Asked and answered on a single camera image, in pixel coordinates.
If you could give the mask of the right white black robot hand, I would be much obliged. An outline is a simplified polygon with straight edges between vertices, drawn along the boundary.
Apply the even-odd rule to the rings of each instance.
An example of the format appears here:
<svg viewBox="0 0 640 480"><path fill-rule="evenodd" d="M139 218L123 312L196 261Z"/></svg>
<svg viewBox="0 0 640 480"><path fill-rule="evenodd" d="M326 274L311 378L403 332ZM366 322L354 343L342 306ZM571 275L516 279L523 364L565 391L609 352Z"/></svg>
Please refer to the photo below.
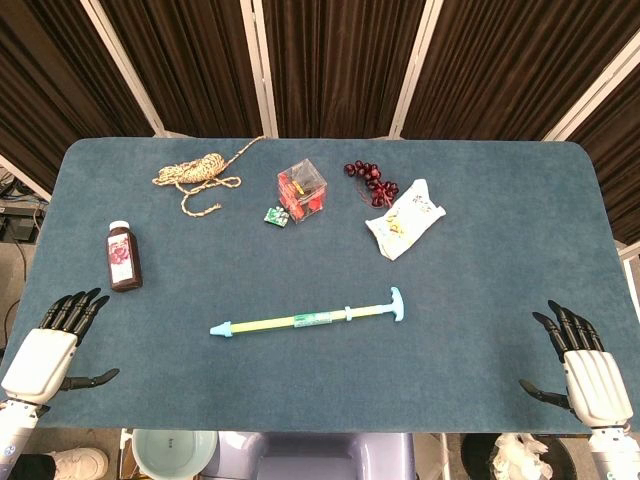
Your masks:
<svg viewBox="0 0 640 480"><path fill-rule="evenodd" d="M620 369L599 333L586 318L550 300L555 317L534 311L545 329L566 381L564 394L539 389L521 379L521 388L539 402L571 412L591 429L623 428L633 409Z"/></svg>

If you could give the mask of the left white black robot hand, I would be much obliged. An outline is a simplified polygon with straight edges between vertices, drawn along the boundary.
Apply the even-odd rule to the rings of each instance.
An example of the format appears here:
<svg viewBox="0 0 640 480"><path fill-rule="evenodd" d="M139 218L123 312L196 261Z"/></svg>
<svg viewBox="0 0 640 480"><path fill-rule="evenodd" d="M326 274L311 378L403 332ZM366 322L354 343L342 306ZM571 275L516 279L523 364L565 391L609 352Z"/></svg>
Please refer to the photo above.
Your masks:
<svg viewBox="0 0 640 480"><path fill-rule="evenodd" d="M58 392L95 388L119 374L112 368L95 377L70 377L79 346L109 297L99 288L55 301L29 331L1 382L7 396L22 403L47 404Z"/></svg>

